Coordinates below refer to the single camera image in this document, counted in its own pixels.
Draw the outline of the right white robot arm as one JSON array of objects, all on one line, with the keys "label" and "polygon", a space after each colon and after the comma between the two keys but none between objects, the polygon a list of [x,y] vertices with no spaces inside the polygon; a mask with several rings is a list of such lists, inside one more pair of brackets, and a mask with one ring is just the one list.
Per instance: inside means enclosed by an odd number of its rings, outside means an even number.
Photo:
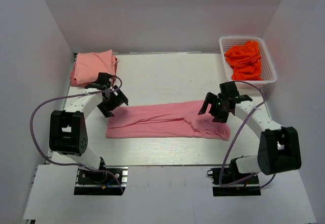
[{"label": "right white robot arm", "polygon": [[250,96],[239,93],[234,81],[219,87],[219,94],[207,93],[199,114],[208,112],[213,122],[220,123],[226,123],[229,114],[233,114],[259,138],[257,155],[231,160],[234,171],[241,175],[271,175],[300,169],[302,160],[297,130],[278,124],[259,110]]}]

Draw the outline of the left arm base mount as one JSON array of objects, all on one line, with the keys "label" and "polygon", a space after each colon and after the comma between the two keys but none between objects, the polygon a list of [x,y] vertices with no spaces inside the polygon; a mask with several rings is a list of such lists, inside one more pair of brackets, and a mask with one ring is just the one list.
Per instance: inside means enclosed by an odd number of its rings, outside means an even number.
[{"label": "left arm base mount", "polygon": [[114,176],[108,173],[95,173],[79,168],[77,172],[74,195],[76,196],[121,196],[127,185],[128,167],[108,167]]}]

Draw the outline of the pink t shirt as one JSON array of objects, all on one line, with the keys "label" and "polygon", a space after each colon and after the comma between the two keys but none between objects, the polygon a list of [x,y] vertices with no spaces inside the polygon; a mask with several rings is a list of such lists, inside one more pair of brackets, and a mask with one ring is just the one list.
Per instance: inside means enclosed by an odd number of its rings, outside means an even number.
[{"label": "pink t shirt", "polygon": [[228,140],[231,130],[213,122],[210,114],[199,115],[203,101],[119,107],[108,119],[106,138],[205,138]]}]

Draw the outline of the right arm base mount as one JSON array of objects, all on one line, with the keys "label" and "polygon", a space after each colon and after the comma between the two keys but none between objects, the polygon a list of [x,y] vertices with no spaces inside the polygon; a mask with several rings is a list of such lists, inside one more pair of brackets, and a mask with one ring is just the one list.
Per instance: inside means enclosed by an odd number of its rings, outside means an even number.
[{"label": "right arm base mount", "polygon": [[251,197],[260,196],[257,174],[239,173],[234,163],[226,165],[219,184],[221,167],[211,168],[207,176],[212,178],[214,197]]}]

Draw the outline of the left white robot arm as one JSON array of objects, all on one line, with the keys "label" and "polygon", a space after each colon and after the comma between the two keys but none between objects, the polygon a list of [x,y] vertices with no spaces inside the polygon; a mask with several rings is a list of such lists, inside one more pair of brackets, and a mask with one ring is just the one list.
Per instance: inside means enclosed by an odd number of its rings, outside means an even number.
[{"label": "left white robot arm", "polygon": [[75,161],[79,167],[89,171],[103,169],[103,159],[88,146],[86,119],[98,108],[105,118],[113,117],[113,111],[128,98],[120,90],[122,82],[117,76],[99,73],[97,79],[87,84],[81,94],[69,96],[75,100],[63,110],[55,110],[50,116],[49,147]]}]

